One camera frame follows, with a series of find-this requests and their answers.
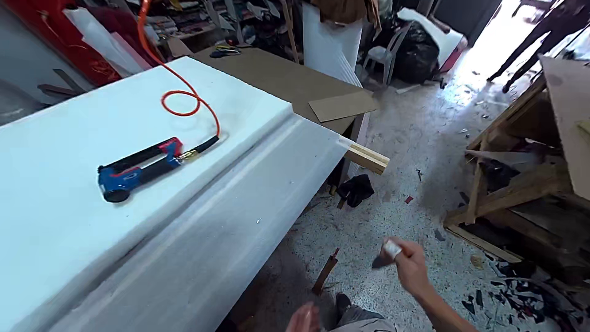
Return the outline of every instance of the person's leg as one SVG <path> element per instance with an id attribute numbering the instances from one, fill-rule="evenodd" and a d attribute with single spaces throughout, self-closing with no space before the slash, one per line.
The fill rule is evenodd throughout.
<path id="1" fill-rule="evenodd" d="M 336 310 L 338 312 L 338 324 L 336 327 L 371 318 L 385 319 L 378 313 L 364 310 L 358 305 L 352 305 L 350 299 L 343 293 L 336 294 Z"/>
<path id="2" fill-rule="evenodd" d="M 508 92 L 510 86 L 514 82 L 516 82 L 517 79 L 521 78 L 524 74 L 526 74 L 526 72 L 529 71 L 529 69 L 531 69 L 535 65 L 535 63 L 537 63 L 537 61 L 539 61 L 539 54 L 545 54 L 549 52 L 552 48 L 555 47 L 555 45 L 559 44 L 559 42 L 562 41 L 566 36 L 567 34 L 564 34 L 564 32 L 551 31 L 547 35 L 547 37 L 545 37 L 545 40 L 543 40 L 541 46 L 535 51 L 533 56 L 531 56 L 530 59 L 527 60 L 527 62 L 520 66 L 520 68 L 518 68 L 514 75 L 512 75 L 510 80 L 506 82 L 506 85 L 504 85 L 504 87 L 502 88 L 502 92 Z"/>
<path id="3" fill-rule="evenodd" d="M 514 62 L 516 60 L 516 58 L 518 58 L 518 56 L 522 54 L 522 52 L 524 52 L 527 48 L 529 48 L 529 46 L 531 46 L 537 39 L 539 39 L 539 37 L 541 37 L 543 34 L 546 34 L 548 31 L 550 31 L 549 26 L 550 25 L 547 21 L 539 22 L 537 24 L 537 26 L 535 26 L 533 31 L 531 31 L 530 34 L 528 36 L 526 36 L 525 40 L 522 43 L 520 43 L 520 45 L 518 45 L 518 47 L 514 50 L 514 52 L 512 52 L 512 54 L 508 57 L 508 59 L 506 59 L 506 62 L 504 62 L 504 64 L 500 67 L 500 69 L 498 69 L 498 71 L 495 72 L 492 76 L 488 77 L 487 80 L 492 81 L 495 78 L 502 75 L 502 73 L 508 67 L 510 67 L 512 62 Z"/>

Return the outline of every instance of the person's hand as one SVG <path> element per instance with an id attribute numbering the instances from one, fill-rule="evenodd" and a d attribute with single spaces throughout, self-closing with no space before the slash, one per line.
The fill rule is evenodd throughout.
<path id="1" fill-rule="evenodd" d="M 316 332 L 320 330 L 319 308 L 308 302 L 291 316 L 285 332 Z"/>
<path id="2" fill-rule="evenodd" d="M 394 259 L 398 266 L 400 283 L 414 297 L 426 296 L 433 290 L 433 287 L 428 281 L 424 250 L 416 242 L 404 241 L 395 236 L 388 239 L 393 240 L 402 248 L 402 252 L 397 254 Z"/>

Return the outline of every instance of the shoe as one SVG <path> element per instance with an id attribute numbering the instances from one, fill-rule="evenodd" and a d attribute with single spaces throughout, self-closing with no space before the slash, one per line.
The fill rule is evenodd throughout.
<path id="1" fill-rule="evenodd" d="M 344 293 L 336 294 L 336 321 L 340 321 L 346 310 L 348 310 L 351 305 L 352 302 Z"/>
<path id="2" fill-rule="evenodd" d="M 495 74 L 493 74 L 492 76 L 488 77 L 488 78 L 486 79 L 486 81 L 488 81 L 488 82 L 491 82 L 491 81 L 493 81 L 493 80 L 497 79 L 498 77 L 500 77 L 500 75 L 502 75 L 502 74 L 501 74 L 501 73 L 495 73 Z"/>

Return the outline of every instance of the white plastic chair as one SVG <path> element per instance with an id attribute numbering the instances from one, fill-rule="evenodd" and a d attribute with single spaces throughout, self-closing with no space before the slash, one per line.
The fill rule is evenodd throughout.
<path id="1" fill-rule="evenodd" d="M 363 71 L 365 71 L 369 60 L 373 60 L 373 63 L 371 63 L 371 71 L 374 71 L 375 63 L 378 62 L 383 64 L 383 85 L 389 85 L 391 82 L 391 76 L 394 73 L 395 54 L 398 52 L 399 46 L 401 45 L 411 26 L 412 22 L 409 22 L 406 24 L 406 26 L 399 29 L 394 34 L 394 36 L 391 37 L 391 41 L 389 41 L 387 48 L 383 46 L 375 46 L 370 49 L 365 57 Z"/>

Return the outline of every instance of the dark wooden stick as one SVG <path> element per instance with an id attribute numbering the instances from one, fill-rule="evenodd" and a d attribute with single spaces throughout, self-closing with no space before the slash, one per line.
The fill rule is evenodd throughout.
<path id="1" fill-rule="evenodd" d="M 317 296 L 320 296 L 320 294 L 322 293 L 322 290 L 324 289 L 324 282 L 326 282 L 326 278 L 328 277 L 328 275 L 330 274 L 330 271 L 332 271 L 334 266 L 336 266 L 336 263 L 338 263 L 338 260 L 336 259 L 336 255 L 338 254 L 339 250 L 340 250 L 340 248 L 336 248 L 334 255 L 332 255 L 332 256 L 330 256 L 330 258 L 328 258 L 328 261 L 326 262 L 326 264 L 324 265 L 324 268 L 320 272 L 320 276 L 317 277 L 316 284 L 313 285 L 312 292 L 314 294 L 316 294 Z"/>

